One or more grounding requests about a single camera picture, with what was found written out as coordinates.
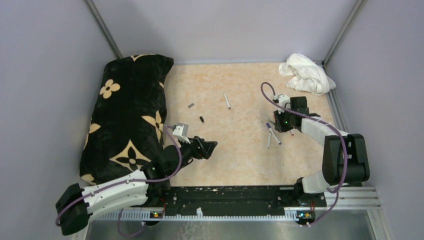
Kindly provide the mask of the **white purple-tip marker pen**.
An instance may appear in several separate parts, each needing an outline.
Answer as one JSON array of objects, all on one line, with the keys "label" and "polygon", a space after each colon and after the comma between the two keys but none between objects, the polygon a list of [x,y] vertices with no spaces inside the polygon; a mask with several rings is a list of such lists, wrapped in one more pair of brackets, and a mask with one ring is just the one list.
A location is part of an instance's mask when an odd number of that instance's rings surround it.
[{"label": "white purple-tip marker pen", "polygon": [[271,124],[269,122],[266,123],[266,126],[269,130],[270,135],[275,139],[275,141],[277,142],[278,145],[282,145],[282,142],[279,140],[279,138],[277,137],[275,131],[273,130]]}]

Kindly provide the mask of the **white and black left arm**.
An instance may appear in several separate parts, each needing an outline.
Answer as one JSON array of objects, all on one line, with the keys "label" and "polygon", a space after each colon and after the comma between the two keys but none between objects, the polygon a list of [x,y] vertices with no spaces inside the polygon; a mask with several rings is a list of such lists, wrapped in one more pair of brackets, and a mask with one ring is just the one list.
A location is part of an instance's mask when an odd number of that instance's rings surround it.
[{"label": "white and black left arm", "polygon": [[55,224],[62,235],[69,236],[115,210],[154,207],[160,202],[170,178],[194,159],[209,159],[217,146],[218,142],[198,136],[179,139],[165,147],[153,162],[122,177],[87,187],[72,184],[55,204]]}]

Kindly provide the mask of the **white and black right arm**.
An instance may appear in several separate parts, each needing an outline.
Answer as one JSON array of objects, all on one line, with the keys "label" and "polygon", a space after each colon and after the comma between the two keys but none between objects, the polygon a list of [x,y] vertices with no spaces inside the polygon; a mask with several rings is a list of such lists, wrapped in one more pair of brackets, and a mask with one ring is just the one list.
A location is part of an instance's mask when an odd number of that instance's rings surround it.
[{"label": "white and black right arm", "polygon": [[306,97],[273,97],[277,110],[273,116],[274,129],[280,133],[298,130],[323,147],[321,170],[297,180],[293,200],[307,206],[314,194],[337,188],[343,184],[359,184],[370,178],[369,160],[365,138],[358,133],[339,130],[311,113]]}]

